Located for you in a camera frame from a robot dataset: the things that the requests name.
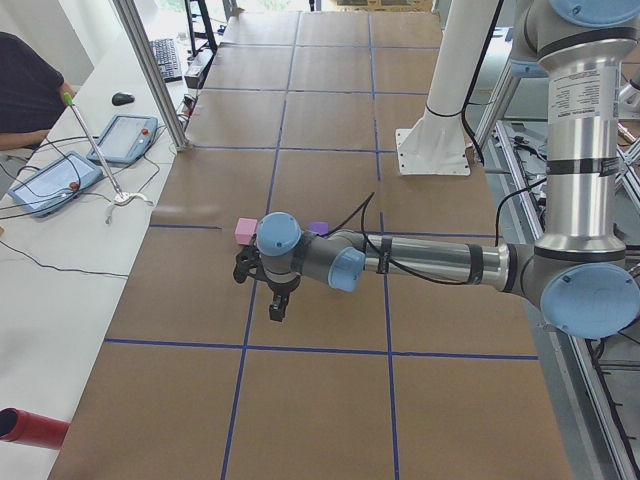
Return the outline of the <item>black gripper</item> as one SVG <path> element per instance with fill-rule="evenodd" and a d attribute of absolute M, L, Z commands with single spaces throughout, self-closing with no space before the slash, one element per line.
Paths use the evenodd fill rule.
<path fill-rule="evenodd" d="M 282 321 L 286 317 L 290 295 L 299 287 L 300 283 L 300 277 L 295 277 L 284 283 L 267 280 L 267 285 L 273 293 L 273 299 L 269 305 L 269 317 L 272 321 Z"/>

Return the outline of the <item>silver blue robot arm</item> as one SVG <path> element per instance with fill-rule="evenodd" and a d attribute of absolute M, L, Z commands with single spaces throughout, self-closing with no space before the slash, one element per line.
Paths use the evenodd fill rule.
<path fill-rule="evenodd" d="M 639 287 L 614 232 L 620 66 L 636 47 L 635 1 L 521 1 L 510 61 L 548 77 L 544 232 L 531 245 L 435 242 L 338 230 L 308 232 L 283 212 L 258 224 L 256 272 L 285 315 L 302 277 L 353 291 L 364 271 L 441 285 L 490 285 L 536 306 L 562 332 L 599 339 L 630 325 Z"/>

